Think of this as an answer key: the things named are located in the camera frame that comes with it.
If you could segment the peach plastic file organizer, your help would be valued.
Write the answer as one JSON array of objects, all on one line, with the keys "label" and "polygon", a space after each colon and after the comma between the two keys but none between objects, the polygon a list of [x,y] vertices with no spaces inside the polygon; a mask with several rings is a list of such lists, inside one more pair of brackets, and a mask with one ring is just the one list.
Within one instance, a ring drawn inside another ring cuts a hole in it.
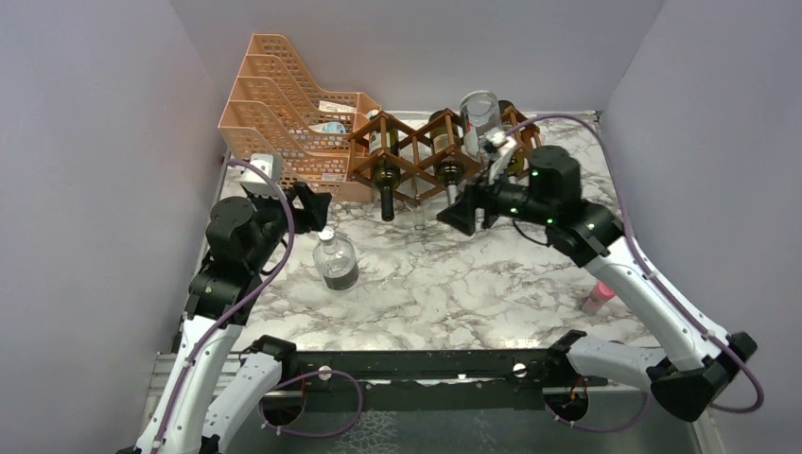
[{"label": "peach plastic file organizer", "polygon": [[[318,109],[327,100],[357,108],[356,113]],[[290,40],[281,34],[254,34],[239,67],[218,130],[236,158],[254,153],[279,155],[281,183],[307,183],[337,201],[370,202],[374,191],[350,181],[348,136],[365,126],[380,104],[362,92],[323,89]],[[308,125],[338,121],[347,133],[314,132]]]}]

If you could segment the black mounting rail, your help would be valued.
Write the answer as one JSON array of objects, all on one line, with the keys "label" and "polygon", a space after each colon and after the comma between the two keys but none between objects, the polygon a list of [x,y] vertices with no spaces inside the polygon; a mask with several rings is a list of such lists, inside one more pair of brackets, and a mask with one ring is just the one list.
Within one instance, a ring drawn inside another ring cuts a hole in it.
[{"label": "black mounting rail", "polygon": [[500,350],[302,351],[290,363],[299,384],[267,393],[268,415],[365,410],[542,410],[544,391],[604,386],[581,378],[542,348]]}]

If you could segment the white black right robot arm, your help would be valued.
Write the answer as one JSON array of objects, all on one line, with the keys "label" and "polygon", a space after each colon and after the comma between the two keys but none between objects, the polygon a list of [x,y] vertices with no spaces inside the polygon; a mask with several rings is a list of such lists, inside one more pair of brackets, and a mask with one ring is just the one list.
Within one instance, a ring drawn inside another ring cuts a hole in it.
[{"label": "white black right robot arm", "polygon": [[467,185],[437,219],[467,236],[477,230],[477,210],[483,228],[500,217],[544,226],[548,244],[610,287],[659,343],[630,347],[572,330],[550,347],[548,377],[560,385],[580,375],[610,379],[648,393],[680,420],[696,421],[756,352],[756,342],[728,333],[676,288],[656,283],[617,216],[583,198],[580,165],[564,148],[539,147],[529,164],[527,184],[488,175]]}]

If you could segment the clear bottle silver cap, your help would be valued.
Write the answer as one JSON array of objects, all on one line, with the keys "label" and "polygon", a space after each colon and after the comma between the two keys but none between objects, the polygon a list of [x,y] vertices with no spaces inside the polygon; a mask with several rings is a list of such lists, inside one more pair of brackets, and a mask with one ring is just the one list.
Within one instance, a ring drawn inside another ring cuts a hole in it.
[{"label": "clear bottle silver cap", "polygon": [[326,287],[331,290],[345,291],[352,288],[359,278],[357,254],[352,242],[331,226],[318,232],[313,261]]}]

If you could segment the blue round item in organizer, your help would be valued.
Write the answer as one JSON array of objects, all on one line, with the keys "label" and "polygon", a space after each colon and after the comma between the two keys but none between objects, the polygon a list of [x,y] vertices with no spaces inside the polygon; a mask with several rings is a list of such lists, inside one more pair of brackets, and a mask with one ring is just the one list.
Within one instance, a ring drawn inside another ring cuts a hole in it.
[{"label": "blue round item in organizer", "polygon": [[308,125],[308,128],[314,132],[319,132],[319,133],[329,133],[329,134],[347,133],[345,125],[338,121],[327,121],[315,125]]}]

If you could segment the white box in organizer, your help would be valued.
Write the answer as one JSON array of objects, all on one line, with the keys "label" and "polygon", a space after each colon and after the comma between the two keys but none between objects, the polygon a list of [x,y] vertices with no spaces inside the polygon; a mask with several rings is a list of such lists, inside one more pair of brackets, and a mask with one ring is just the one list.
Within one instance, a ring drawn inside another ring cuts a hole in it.
[{"label": "white box in organizer", "polygon": [[319,102],[318,109],[323,112],[341,113],[341,114],[355,114],[357,112],[357,108],[354,106],[349,106],[346,104],[341,104],[338,102],[332,102],[327,100],[321,100]]}]

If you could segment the green wine bottle white label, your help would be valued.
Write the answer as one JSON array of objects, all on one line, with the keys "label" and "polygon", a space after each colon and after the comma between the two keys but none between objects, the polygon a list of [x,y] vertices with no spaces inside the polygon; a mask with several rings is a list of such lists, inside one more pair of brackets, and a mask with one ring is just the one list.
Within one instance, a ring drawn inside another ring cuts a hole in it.
[{"label": "green wine bottle white label", "polygon": [[[384,136],[388,141],[390,154],[398,156],[398,130],[390,126]],[[393,192],[400,184],[400,168],[386,159],[381,159],[373,166],[371,179],[380,196],[382,220],[393,221],[395,217]]]}]

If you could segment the clear round jug dark liquid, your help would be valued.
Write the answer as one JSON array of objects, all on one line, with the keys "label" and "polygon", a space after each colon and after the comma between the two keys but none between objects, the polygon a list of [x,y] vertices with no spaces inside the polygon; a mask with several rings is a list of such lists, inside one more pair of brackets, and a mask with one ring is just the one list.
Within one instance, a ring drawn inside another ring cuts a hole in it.
[{"label": "clear round jug dark liquid", "polygon": [[464,152],[475,161],[485,164],[486,153],[481,147],[482,137],[493,129],[502,129],[497,96],[487,90],[467,94],[461,101]]}]

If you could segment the brown wooden wine rack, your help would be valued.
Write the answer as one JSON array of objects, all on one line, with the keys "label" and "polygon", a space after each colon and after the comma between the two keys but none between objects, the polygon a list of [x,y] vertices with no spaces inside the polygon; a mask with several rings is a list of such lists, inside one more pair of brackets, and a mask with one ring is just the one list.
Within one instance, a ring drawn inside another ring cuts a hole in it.
[{"label": "brown wooden wine rack", "polygon": [[350,181],[375,190],[388,186],[395,199],[413,205],[458,188],[482,170],[481,159],[466,152],[461,117],[449,109],[417,129],[377,113],[348,136],[348,144]]}]

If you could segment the clear glass bottle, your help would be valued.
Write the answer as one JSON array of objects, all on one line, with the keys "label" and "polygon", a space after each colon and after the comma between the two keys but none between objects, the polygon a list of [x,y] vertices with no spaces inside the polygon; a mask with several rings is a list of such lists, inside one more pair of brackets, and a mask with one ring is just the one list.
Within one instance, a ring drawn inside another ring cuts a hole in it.
[{"label": "clear glass bottle", "polygon": [[[415,166],[420,162],[420,153],[418,148],[418,141],[413,138],[410,145],[411,161]],[[412,225],[415,231],[423,231],[427,227],[427,208],[428,201],[423,201],[421,198],[421,190],[418,186],[418,173],[412,171],[410,173],[410,197],[412,201],[406,201],[407,208],[411,211]]]}]

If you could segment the dark green wine bottle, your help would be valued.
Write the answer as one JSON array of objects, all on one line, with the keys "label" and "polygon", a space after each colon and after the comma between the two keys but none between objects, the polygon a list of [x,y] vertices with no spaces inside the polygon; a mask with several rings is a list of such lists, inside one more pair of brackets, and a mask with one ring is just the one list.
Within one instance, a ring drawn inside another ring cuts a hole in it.
[{"label": "dark green wine bottle", "polygon": [[434,166],[435,177],[445,187],[448,205],[453,205],[459,197],[459,184],[464,177],[464,164],[451,154],[443,153],[450,146],[446,124],[434,127],[429,133],[432,154],[442,154],[444,158]]}]

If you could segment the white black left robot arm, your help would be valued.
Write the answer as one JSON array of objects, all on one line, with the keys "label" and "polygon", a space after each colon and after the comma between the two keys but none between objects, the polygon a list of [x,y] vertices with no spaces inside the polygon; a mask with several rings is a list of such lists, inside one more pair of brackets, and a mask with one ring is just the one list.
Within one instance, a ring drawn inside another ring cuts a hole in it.
[{"label": "white black left robot arm", "polygon": [[295,183],[282,198],[252,192],[211,209],[209,250],[192,279],[183,331],[162,397],[130,453],[223,453],[270,387],[296,379],[294,343],[264,336],[223,390],[223,367],[253,309],[276,273],[263,275],[279,245],[321,231],[332,201]]}]

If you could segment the pink capped bottle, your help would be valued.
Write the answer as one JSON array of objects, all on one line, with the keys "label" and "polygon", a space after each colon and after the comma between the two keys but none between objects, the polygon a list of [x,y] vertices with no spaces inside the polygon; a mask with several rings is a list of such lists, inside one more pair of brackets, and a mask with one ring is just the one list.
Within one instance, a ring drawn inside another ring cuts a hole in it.
[{"label": "pink capped bottle", "polygon": [[586,314],[597,314],[615,296],[612,288],[603,281],[598,281],[580,304],[580,310]]}]

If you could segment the green wine bottle silver neck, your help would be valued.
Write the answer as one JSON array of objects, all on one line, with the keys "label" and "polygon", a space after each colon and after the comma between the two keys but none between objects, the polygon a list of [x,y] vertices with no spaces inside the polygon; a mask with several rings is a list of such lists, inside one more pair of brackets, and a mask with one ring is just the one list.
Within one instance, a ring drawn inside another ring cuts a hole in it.
[{"label": "green wine bottle silver neck", "polygon": [[[502,113],[502,129],[504,131],[510,130],[514,125],[515,114],[510,113],[507,114],[508,111],[512,111],[514,109],[514,104],[507,100],[501,99],[499,102],[499,109]],[[510,183],[518,183],[518,175],[520,172],[523,171],[524,167],[524,150],[522,148],[517,148],[507,166],[507,176],[508,181]]]}]

